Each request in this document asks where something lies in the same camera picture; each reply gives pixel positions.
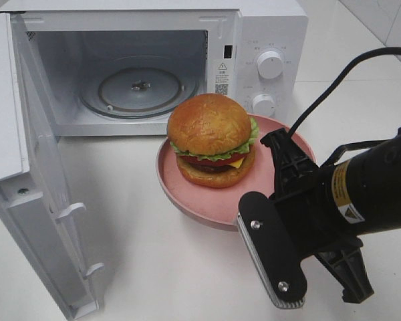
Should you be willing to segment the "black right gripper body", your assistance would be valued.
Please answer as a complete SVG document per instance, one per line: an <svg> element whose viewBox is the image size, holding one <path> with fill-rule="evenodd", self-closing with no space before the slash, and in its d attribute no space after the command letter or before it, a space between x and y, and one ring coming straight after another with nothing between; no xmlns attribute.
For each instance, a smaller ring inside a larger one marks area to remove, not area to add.
<svg viewBox="0 0 401 321"><path fill-rule="evenodd" d="M363 246L358 238L363 222L344 217L350 205L355 215L362 216L362 183L363 167L352 163L275 168L271 199L297 258Z"/></svg>

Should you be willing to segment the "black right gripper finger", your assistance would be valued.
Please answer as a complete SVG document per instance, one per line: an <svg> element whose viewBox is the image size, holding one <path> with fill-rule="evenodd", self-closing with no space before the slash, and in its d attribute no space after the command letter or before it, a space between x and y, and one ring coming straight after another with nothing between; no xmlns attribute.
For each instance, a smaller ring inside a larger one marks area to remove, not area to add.
<svg viewBox="0 0 401 321"><path fill-rule="evenodd" d="M359 247L318 252L315 257L342 285L345 303L362 303L374 294Z"/></svg>
<svg viewBox="0 0 401 321"><path fill-rule="evenodd" d="M319 167L284 128L269 132L260 143L271 150L275 169L271 200L304 193L312 188Z"/></svg>

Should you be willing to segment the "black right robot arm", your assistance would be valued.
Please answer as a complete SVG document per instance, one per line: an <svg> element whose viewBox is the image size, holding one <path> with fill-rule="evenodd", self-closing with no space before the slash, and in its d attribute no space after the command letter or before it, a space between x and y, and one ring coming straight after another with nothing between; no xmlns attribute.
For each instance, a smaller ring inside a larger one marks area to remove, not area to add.
<svg viewBox="0 0 401 321"><path fill-rule="evenodd" d="M401 228L401 127L394 138L337 147L315 164L285 129L265 135L275 191L265 214L271 248L264 267L277 297L295 302L307 282L301 261L315 256L342 285L343 301L359 304L373 289L360 236Z"/></svg>

